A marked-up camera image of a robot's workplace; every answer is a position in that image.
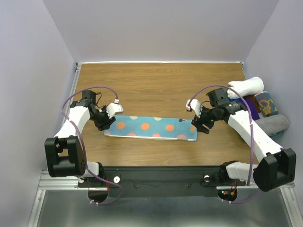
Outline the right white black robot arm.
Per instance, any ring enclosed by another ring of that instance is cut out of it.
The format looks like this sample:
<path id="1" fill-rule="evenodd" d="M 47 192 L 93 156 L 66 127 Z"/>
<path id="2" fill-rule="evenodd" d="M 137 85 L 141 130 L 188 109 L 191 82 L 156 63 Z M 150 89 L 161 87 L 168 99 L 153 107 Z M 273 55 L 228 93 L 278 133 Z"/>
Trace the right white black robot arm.
<path id="1" fill-rule="evenodd" d="M 187 100 L 186 110 L 194 111 L 192 125 L 198 132 L 209 134 L 214 123 L 225 121 L 250 147 L 250 162 L 230 161 L 220 166 L 218 180 L 229 184 L 233 180 L 254 183 L 268 192 L 291 183 L 295 178 L 296 153 L 273 141 L 252 119 L 244 99 L 230 101 L 225 86 L 215 85 L 207 93 L 212 108 L 201 104 L 194 96 Z"/>

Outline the yellow and blue cartoon towel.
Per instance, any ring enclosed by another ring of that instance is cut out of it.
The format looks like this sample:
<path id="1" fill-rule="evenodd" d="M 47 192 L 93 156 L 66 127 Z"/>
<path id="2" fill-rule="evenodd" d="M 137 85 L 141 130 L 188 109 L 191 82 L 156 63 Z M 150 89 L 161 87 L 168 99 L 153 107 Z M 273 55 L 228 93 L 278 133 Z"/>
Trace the yellow and blue cartoon towel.
<path id="1" fill-rule="evenodd" d="M 278 109 L 267 91 L 256 94 L 255 99 L 259 105 L 260 111 L 264 117 L 270 117 L 278 114 Z"/>

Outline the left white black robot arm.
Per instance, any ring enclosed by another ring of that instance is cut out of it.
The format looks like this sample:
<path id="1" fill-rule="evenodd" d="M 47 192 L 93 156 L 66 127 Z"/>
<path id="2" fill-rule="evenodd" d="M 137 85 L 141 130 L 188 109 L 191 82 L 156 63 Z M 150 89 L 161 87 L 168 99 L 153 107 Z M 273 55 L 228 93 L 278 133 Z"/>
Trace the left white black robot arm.
<path id="1" fill-rule="evenodd" d="M 60 130 L 52 138 L 45 140 L 45 154 L 48 173 L 51 177 L 75 176 L 89 178 L 94 186 L 105 182 L 104 168 L 101 163 L 87 160 L 82 131 L 88 121 L 94 122 L 99 131 L 108 130 L 115 122 L 115 115 L 123 112 L 116 96 L 114 102 L 98 107 L 97 93 L 82 91 L 80 100 L 73 101 L 69 114 Z"/>

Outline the blue polka dot towel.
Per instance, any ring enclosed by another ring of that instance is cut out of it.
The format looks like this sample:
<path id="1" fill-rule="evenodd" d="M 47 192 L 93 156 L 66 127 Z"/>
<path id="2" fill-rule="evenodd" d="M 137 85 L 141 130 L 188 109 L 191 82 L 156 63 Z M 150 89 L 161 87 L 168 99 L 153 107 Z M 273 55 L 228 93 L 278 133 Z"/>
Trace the blue polka dot towel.
<path id="1" fill-rule="evenodd" d="M 119 115 L 108 130 L 108 137 L 153 139 L 153 140 L 197 140 L 196 128 L 190 120 Z"/>

